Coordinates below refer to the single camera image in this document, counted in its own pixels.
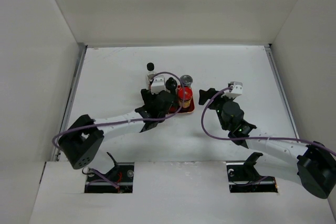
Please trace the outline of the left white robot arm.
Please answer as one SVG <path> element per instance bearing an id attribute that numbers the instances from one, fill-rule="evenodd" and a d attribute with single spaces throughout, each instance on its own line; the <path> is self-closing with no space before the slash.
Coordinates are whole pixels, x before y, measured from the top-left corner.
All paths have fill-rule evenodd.
<path id="1" fill-rule="evenodd" d="M 167 91 L 151 94 L 143 89 L 144 105 L 130 113 L 107 119 L 80 116 L 59 138 L 58 146 L 73 169 L 89 168 L 99 171 L 106 181 L 113 181 L 118 168 L 112 156 L 101 150 L 103 142 L 126 134 L 143 133 L 164 122 L 175 97 Z"/>

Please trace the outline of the red lid spice jar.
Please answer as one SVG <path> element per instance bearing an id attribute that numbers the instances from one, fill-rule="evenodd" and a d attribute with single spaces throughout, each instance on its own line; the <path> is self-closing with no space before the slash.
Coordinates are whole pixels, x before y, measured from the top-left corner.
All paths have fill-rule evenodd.
<path id="1" fill-rule="evenodd" d="M 178 104 L 183 110 L 188 110 L 191 106 L 193 91 L 190 87 L 179 87 L 177 90 Z"/>

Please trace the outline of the black cap sauce bottle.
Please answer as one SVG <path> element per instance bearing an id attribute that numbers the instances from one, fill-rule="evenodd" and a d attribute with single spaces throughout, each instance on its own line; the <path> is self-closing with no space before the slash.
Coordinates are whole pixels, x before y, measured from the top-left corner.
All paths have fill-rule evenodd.
<path id="1" fill-rule="evenodd" d="M 156 75 L 156 72 L 154 71 L 154 68 L 155 68 L 154 63 L 148 62 L 146 64 L 146 69 L 147 69 L 146 82 L 147 82 L 147 85 L 148 85 L 149 89 L 150 89 L 150 86 L 153 82 L 153 78 Z"/>

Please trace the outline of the white label dark bottle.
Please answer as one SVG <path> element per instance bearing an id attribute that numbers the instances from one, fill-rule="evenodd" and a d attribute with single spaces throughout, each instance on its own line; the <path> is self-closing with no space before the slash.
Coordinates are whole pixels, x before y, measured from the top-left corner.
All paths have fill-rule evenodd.
<path id="1" fill-rule="evenodd" d="M 176 89 L 177 89 L 177 81 L 173 78 L 170 77 L 165 83 L 166 89 L 170 92 L 170 94 L 176 95 Z"/>

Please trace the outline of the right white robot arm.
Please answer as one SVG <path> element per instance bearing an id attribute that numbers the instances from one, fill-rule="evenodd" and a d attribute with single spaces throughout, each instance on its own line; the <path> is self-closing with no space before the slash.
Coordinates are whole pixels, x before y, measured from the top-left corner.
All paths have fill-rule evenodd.
<path id="1" fill-rule="evenodd" d="M 280 177 L 301 185 L 310 194 L 327 199 L 335 187 L 335 152 L 322 143 L 299 138 L 274 137 L 244 119 L 235 99 L 242 94 L 241 83 L 227 88 L 199 90 L 199 105 L 214 110 L 227 137 L 205 134 L 220 141 L 252 150 L 244 161 L 244 175 L 251 180 Z"/>

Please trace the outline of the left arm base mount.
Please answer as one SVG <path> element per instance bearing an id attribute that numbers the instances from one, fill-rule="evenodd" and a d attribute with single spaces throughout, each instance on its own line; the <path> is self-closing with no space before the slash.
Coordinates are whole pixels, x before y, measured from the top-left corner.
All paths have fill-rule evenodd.
<path id="1" fill-rule="evenodd" d="M 106 152 L 111 168 L 106 174 L 93 172 L 91 168 L 83 168 L 86 175 L 84 193 L 87 194 L 130 194 L 133 193 L 134 163 L 120 163 Z"/>

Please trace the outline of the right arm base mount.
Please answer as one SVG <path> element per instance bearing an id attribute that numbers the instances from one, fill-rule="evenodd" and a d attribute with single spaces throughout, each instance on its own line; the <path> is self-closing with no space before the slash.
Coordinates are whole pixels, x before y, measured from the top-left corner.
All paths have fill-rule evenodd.
<path id="1" fill-rule="evenodd" d="M 252 153 L 245 161 L 230 161 L 226 163 L 229 191 L 231 193 L 277 193 L 277 183 L 274 177 L 261 176 L 255 165 L 263 154 Z"/>

